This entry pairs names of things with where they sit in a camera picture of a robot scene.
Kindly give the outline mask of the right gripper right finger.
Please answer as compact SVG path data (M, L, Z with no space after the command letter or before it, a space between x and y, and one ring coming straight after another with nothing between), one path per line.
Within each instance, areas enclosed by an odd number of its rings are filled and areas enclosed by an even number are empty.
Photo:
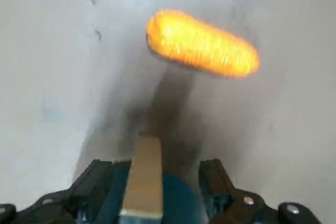
M201 161L198 182L210 223L315 223L315 214L295 202L269 207L263 198L237 189L218 159Z

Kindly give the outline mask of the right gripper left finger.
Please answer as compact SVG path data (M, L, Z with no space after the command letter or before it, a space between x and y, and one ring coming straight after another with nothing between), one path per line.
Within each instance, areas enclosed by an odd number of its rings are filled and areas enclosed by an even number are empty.
M1 223L93 222L112 179L112 163L95 159L68 189L46 194L23 210L13 204L1 204Z

